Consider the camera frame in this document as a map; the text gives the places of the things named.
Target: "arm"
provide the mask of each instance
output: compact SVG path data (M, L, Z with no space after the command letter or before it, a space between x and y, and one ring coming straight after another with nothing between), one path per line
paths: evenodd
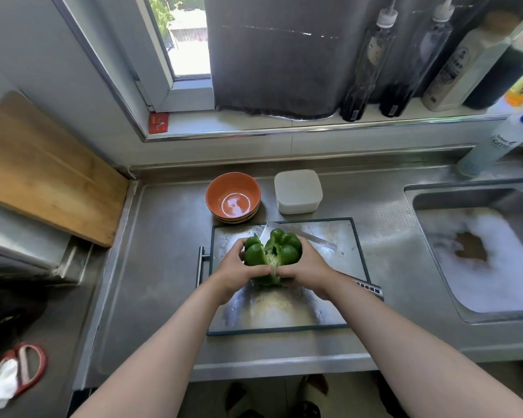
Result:
M347 276L305 239L297 264L277 268L328 299L360 338L413 418L523 418L523 400L464 355L411 323Z
M247 267L242 263L245 240L236 242L217 271L76 411L74 418L176 417L217 308L251 278L271 273L270 266Z

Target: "sink basin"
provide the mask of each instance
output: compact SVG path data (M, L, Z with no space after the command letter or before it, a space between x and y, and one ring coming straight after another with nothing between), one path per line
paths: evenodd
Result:
M523 319L523 183L405 193L461 318Z

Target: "stacked bowls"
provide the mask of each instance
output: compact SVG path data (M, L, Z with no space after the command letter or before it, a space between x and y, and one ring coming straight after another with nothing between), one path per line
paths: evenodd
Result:
M255 179L244 173L225 173L209 184L205 203L226 224L250 220L258 212L262 192Z

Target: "forearm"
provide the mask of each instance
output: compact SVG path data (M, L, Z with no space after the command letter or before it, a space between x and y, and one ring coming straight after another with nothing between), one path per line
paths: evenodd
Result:
M464 355L333 272L328 298L412 418L523 418L523 400Z
M74 417L176 417L219 301L217 288L202 284Z

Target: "hand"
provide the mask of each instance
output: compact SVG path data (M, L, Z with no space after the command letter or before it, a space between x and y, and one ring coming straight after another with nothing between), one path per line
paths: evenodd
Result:
M243 264L244 242L247 237L238 239L230 248L229 253L225 255L217 270L209 277L208 282L216 284L221 292L221 305L230 301L230 298L241 288L244 287L250 279L271 274L270 265L247 266Z
M318 297L327 300L328 284L338 273L328 266L310 242L303 237L298 238L302 244L300 260L296 264L277 267L275 272L281 278L294 279L294 283L313 290Z

